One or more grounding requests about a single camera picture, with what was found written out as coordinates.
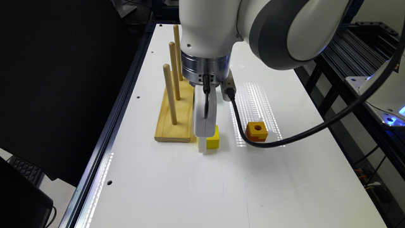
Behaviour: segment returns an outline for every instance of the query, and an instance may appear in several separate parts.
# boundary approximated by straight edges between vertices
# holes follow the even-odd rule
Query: wooden peg
[[[183,80],[182,75],[182,60],[180,55],[180,33],[178,32],[178,25],[173,26],[175,32],[175,45],[176,45],[176,59],[177,59],[177,69],[178,69],[178,79]]]
[[[178,86],[175,43],[173,43],[173,42],[169,43],[169,50],[170,50],[171,70],[173,72],[173,83],[174,83],[174,87],[175,87],[175,99],[176,99],[176,101],[180,101],[180,88]]]
[[[167,98],[169,100],[171,124],[176,125],[177,124],[176,106],[175,106],[175,99],[174,99],[174,95],[173,95],[173,86],[171,85],[171,73],[170,73],[169,64],[163,65],[163,73],[165,74],[165,82],[166,82]]]

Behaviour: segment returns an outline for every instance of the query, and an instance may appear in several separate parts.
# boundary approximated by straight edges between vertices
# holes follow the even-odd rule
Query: table surface
[[[329,130],[277,148],[240,146],[230,103],[218,100],[219,149],[156,142],[173,40],[171,25],[155,28],[98,194],[82,212],[86,227],[386,227]],[[294,71],[269,69],[246,43],[234,46],[230,68],[238,85],[264,91],[283,138],[323,121]]]

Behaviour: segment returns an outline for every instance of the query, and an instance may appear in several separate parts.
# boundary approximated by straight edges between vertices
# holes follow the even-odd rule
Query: cable connector
[[[228,97],[229,97],[229,99],[235,99],[235,94],[236,94],[236,92],[235,92],[235,90],[234,89],[232,89],[232,88],[228,88],[226,91],[225,91],[225,93],[228,95]]]

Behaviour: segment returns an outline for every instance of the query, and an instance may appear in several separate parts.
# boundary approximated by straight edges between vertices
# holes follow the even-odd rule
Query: orange block with hole
[[[264,122],[249,122],[246,126],[247,137],[254,142],[264,142],[268,136]]]

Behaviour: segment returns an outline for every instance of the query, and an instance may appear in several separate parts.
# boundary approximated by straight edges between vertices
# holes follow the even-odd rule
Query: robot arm
[[[246,41],[270,68],[287,70],[302,66],[317,57],[332,40],[351,0],[179,3],[182,73],[196,87],[194,133],[197,137],[211,137],[216,122],[215,87],[230,74],[230,54],[235,42]]]

